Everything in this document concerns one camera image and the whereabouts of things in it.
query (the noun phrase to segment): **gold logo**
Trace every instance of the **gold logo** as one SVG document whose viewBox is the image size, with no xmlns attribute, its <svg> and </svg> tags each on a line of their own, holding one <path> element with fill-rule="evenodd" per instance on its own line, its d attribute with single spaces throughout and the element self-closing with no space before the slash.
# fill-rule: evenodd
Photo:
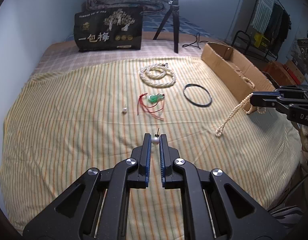
<svg viewBox="0 0 308 240">
<path fill-rule="evenodd" d="M 82 25 L 82 30 L 83 31 L 87 31 L 90 29 L 90 23 L 89 22 L 86 22 Z"/>
</svg>

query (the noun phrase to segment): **cardboard box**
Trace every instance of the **cardboard box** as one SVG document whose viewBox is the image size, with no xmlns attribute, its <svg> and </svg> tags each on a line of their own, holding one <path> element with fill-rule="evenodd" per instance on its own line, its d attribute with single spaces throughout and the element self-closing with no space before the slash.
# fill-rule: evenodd
<svg viewBox="0 0 308 240">
<path fill-rule="evenodd" d="M 284 69 L 283 64 L 277 61 L 271 61 L 264 69 L 280 86 L 297 85 L 291 75 Z"/>
<path fill-rule="evenodd" d="M 233 47 L 209 42 L 204 47 L 201 58 L 219 76 L 239 103 L 254 91 L 275 89 L 259 69 Z M 249 78 L 255 88 L 243 77 Z M 247 104 L 244 109 L 248 111 L 250 106 Z"/>
<path fill-rule="evenodd" d="M 287 61 L 287 63 L 284 65 L 284 68 L 291 75 L 291 77 L 295 80 L 297 85 L 300 85 L 304 82 L 305 76 L 302 74 L 299 68 L 291 60 Z"/>
</svg>

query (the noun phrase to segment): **blue patterned cloth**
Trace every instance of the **blue patterned cloth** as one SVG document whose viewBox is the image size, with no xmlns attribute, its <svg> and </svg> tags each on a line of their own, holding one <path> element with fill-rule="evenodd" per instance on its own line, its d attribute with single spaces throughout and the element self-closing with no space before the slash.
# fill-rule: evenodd
<svg viewBox="0 0 308 240">
<path fill-rule="evenodd" d="M 163 18 L 165 16 L 165 13 L 160 14 L 153 14 L 153 15 L 144 15 L 143 17 L 143 31 L 144 32 L 156 32 L 159 25 L 161 24 Z M 201 27 L 197 26 L 194 23 L 191 23 L 189 20 L 187 20 L 184 17 L 179 17 L 179 32 L 180 33 L 187 33 L 196 35 L 197 33 L 200 33 L 202 37 L 213 37 L 210 33 L 206 32 Z M 173 32 L 173 17 L 170 16 L 170 18 L 167 20 L 162 32 Z M 73 41 L 74 36 L 73 34 L 69 36 L 65 41 Z"/>
</svg>

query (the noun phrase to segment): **pearl with pin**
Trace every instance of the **pearl with pin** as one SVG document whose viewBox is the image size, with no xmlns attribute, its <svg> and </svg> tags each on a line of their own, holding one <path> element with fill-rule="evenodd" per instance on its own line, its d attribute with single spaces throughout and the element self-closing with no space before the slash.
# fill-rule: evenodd
<svg viewBox="0 0 308 240">
<path fill-rule="evenodd" d="M 159 144 L 159 134 L 158 134 L 158 131 L 157 131 L 157 134 L 155 134 L 155 136 L 152 138 L 152 144 L 154 144 L 154 145 L 158 145 Z"/>
<path fill-rule="evenodd" d="M 124 106 L 124 107 L 123 107 L 122 113 L 123 113 L 123 114 L 126 114 L 126 113 L 127 113 L 127 106 Z"/>
</svg>

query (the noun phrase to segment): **white pearl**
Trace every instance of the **white pearl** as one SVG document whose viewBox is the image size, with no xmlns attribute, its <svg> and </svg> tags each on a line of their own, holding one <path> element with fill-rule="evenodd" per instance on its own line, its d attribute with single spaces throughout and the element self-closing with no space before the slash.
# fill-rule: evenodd
<svg viewBox="0 0 308 240">
<path fill-rule="evenodd" d="M 159 137 L 154 136 L 154 137 L 152 138 L 152 144 L 155 144 L 155 145 L 159 144 Z"/>
<path fill-rule="evenodd" d="M 124 106 L 124 107 L 123 107 L 122 113 L 123 113 L 123 114 L 126 114 L 126 113 L 127 113 L 127 106 Z"/>
</svg>

